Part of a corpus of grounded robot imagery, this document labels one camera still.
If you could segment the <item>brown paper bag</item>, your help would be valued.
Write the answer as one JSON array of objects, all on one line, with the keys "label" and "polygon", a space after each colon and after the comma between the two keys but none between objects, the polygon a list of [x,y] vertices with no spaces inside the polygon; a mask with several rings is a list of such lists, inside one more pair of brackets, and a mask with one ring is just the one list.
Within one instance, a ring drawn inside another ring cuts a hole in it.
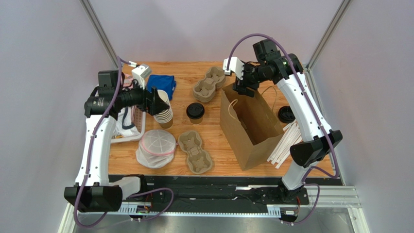
[{"label": "brown paper bag", "polygon": [[285,133],[258,91],[240,95],[232,84],[221,89],[220,126],[243,171],[265,163]]}]

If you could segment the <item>black cup lid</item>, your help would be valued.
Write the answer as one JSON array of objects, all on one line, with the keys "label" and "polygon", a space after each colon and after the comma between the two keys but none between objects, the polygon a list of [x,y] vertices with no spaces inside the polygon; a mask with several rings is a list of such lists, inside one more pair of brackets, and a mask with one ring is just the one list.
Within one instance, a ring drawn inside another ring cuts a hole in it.
[{"label": "black cup lid", "polygon": [[201,103],[194,102],[188,105],[186,108],[186,114],[188,115],[198,115],[205,114],[205,108]]}]

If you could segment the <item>paper coffee cup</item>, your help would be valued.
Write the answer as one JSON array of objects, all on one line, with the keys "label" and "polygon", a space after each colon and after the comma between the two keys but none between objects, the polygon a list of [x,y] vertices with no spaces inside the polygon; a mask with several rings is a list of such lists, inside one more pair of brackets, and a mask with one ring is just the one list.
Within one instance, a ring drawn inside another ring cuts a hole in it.
[{"label": "paper coffee cup", "polygon": [[188,115],[190,122],[194,125],[198,125],[203,121],[203,114],[198,115]]}]

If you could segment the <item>single cardboard cup carrier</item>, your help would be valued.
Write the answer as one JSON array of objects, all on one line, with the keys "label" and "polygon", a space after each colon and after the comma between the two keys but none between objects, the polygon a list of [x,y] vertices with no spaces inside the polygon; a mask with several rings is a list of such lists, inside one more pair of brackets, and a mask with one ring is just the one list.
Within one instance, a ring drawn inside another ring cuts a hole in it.
[{"label": "single cardboard cup carrier", "polygon": [[180,149],[187,154],[187,165],[193,174],[200,175],[213,167],[210,154],[202,148],[203,141],[197,131],[187,131],[178,137]]}]

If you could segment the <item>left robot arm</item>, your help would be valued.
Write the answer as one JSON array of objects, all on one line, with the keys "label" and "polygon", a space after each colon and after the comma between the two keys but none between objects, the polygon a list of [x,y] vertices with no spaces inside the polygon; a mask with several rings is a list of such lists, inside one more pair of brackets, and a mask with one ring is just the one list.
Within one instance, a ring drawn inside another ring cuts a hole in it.
[{"label": "left robot arm", "polygon": [[115,212],[122,201],[141,190],[143,175],[127,175],[109,182],[108,162],[112,136],[119,113],[126,107],[137,107],[154,116],[168,109],[157,89],[148,90],[148,71],[134,69],[133,85],[122,88],[125,75],[118,70],[98,73],[99,84],[84,104],[86,142],[82,163],[74,185],[65,188],[64,198],[81,213]]}]

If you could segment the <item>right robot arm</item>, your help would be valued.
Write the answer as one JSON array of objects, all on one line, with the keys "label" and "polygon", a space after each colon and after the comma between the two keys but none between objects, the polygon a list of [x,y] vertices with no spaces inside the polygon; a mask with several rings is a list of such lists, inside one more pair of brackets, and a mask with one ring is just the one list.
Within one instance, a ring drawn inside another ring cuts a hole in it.
[{"label": "right robot arm", "polygon": [[258,64],[243,62],[230,54],[223,61],[225,75],[236,75],[233,90],[239,95],[254,96],[260,83],[272,81],[283,93],[298,122],[302,142],[290,147],[293,159],[278,184],[278,196],[283,202],[294,199],[304,187],[311,170],[343,139],[340,130],[326,122],[312,94],[297,56],[287,53],[268,37],[253,45]]}]

